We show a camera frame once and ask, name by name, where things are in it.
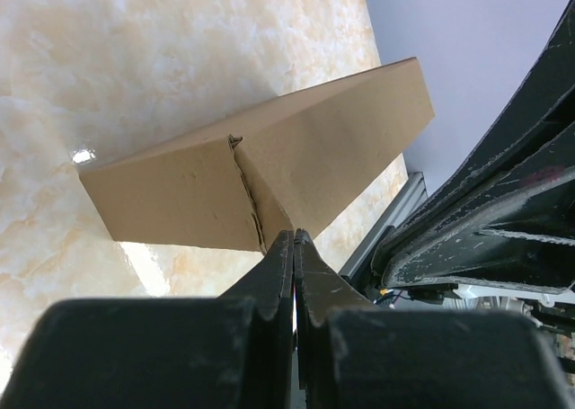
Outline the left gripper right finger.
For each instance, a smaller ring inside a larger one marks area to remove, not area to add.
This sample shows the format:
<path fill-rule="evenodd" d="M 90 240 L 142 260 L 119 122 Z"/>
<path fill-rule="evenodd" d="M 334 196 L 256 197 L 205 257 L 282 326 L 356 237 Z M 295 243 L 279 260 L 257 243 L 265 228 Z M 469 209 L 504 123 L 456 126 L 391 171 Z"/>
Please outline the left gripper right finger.
<path fill-rule="evenodd" d="M 311 408 L 571 408 L 559 361 L 508 311 L 383 309 L 294 244 L 300 386 Z"/>

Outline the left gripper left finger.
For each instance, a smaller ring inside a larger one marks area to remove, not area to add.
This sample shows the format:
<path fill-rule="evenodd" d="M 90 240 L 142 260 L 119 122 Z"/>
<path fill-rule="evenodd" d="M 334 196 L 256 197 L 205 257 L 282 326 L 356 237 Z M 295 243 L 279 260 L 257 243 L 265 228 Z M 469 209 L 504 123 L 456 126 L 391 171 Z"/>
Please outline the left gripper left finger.
<path fill-rule="evenodd" d="M 34 326 L 4 408 L 287 408 L 293 235 L 217 298 L 74 298 Z"/>

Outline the brown cardboard box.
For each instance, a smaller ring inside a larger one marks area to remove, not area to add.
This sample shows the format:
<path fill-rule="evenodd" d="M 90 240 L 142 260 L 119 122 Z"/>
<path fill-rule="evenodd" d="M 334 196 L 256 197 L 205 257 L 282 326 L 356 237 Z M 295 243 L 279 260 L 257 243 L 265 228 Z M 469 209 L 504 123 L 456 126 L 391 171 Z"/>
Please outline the brown cardboard box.
<path fill-rule="evenodd" d="M 319 235 L 433 119 L 417 58 L 289 93 L 80 180 L 119 242 L 261 251 Z"/>

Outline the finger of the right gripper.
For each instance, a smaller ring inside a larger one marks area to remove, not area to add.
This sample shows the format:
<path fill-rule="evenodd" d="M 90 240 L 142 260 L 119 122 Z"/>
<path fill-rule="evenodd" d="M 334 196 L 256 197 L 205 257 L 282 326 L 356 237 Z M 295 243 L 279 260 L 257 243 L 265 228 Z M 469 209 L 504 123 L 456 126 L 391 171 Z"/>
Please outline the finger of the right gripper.
<path fill-rule="evenodd" d="M 387 288 L 574 283 L 574 7 L 458 170 L 375 251 Z"/>

